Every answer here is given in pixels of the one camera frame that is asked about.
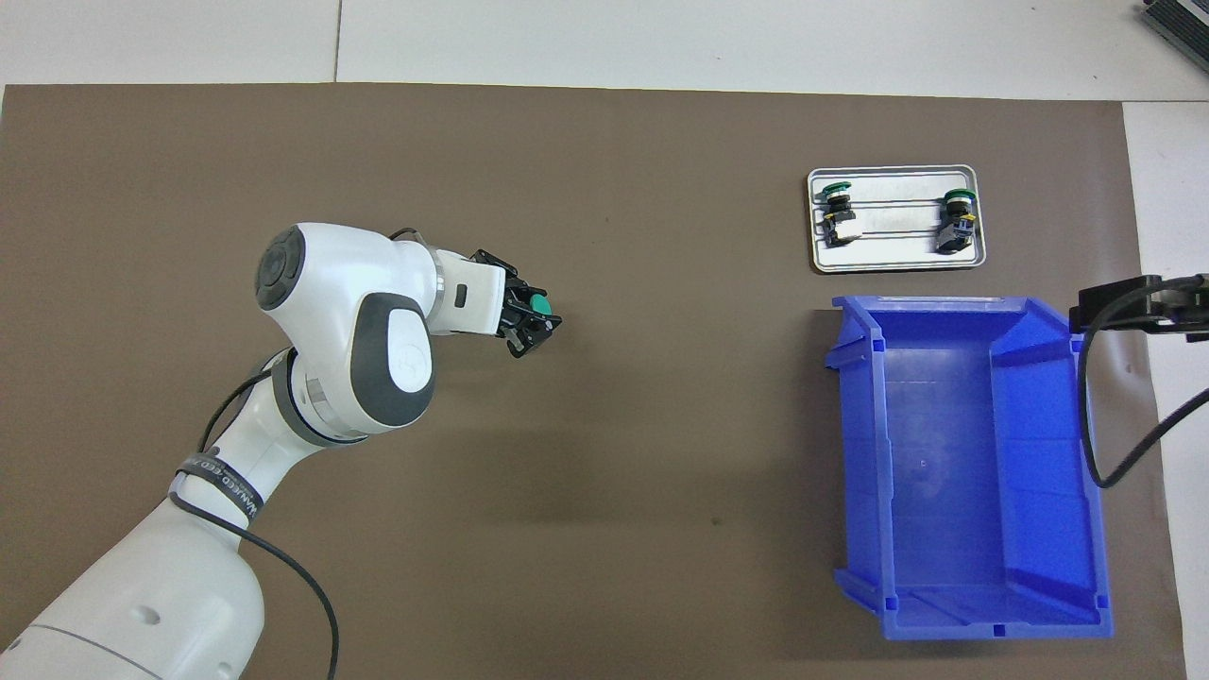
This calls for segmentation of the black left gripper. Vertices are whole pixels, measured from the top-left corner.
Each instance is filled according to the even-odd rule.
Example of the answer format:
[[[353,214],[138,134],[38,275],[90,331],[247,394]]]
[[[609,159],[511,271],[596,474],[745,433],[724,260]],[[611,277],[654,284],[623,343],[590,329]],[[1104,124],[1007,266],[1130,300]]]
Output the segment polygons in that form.
[[[496,334],[504,335],[513,358],[525,357],[553,338],[553,332],[556,332],[563,322],[561,315],[533,315],[530,305],[533,296],[546,298],[545,289],[530,284],[519,275],[517,267],[488,253],[488,250],[475,250],[474,260],[478,264],[501,267],[501,271],[505,273],[501,321],[498,321]]]

